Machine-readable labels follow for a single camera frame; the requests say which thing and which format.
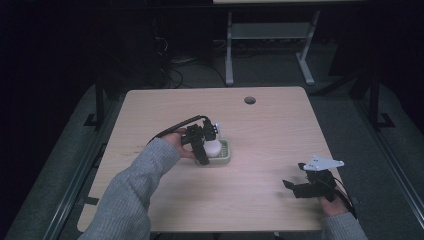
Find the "dark background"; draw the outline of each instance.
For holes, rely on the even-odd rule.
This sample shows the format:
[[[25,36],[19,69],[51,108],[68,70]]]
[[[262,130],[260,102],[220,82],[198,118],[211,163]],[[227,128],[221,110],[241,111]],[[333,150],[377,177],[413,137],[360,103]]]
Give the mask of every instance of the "dark background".
[[[323,11],[318,26],[325,28],[318,27],[314,41],[340,42],[332,74],[349,74],[372,57],[381,82],[424,132],[422,8],[385,2],[373,1],[350,22],[332,21],[337,11]],[[225,39],[225,32],[216,31],[225,29],[222,12],[170,12],[155,26],[150,15],[99,10],[103,6],[99,0],[0,2],[0,237],[89,86],[100,81],[110,98],[163,86],[155,27],[175,54],[207,55],[212,39]]]

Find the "wooden table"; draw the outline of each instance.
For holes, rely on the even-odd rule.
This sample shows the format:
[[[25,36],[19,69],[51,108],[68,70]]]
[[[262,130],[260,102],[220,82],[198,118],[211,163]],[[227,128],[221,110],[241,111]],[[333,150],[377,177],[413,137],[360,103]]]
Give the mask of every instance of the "wooden table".
[[[256,103],[246,104],[246,97]],[[296,199],[282,179],[305,183],[297,163],[331,157],[300,87],[141,90],[127,94],[89,197],[101,199],[158,132],[196,115],[219,122],[230,142],[228,165],[182,159],[151,198],[153,232],[303,231],[321,229],[316,199]],[[337,170],[333,174],[339,177]],[[84,231],[96,206],[85,204]]]

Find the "gray sweater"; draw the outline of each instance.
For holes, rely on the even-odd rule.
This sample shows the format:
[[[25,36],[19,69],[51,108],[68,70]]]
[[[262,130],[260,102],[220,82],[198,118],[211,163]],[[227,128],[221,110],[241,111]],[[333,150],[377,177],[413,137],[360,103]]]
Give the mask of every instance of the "gray sweater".
[[[149,239],[150,197],[179,159],[169,142],[159,138],[150,142],[129,168],[112,179],[93,221],[79,239]],[[355,218],[346,213],[323,219],[323,239],[367,238]]]

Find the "table leg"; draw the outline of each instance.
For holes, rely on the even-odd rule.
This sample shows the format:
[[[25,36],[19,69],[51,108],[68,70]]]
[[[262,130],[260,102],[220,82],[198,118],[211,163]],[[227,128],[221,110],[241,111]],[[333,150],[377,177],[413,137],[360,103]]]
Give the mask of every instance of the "table leg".
[[[232,13],[228,13],[228,25],[227,25],[227,56],[225,57],[225,84],[232,86],[234,84],[233,78],[233,62],[231,60],[231,25],[232,25]]]
[[[312,74],[309,71],[308,64],[306,63],[306,55],[308,54],[309,47],[312,42],[312,38],[314,37],[315,28],[318,22],[320,11],[317,10],[312,17],[312,21],[309,25],[308,32],[306,33],[305,45],[301,52],[296,53],[297,61],[299,62],[300,69],[302,70],[303,77],[305,78],[306,84],[314,85],[314,79],[312,78]]]

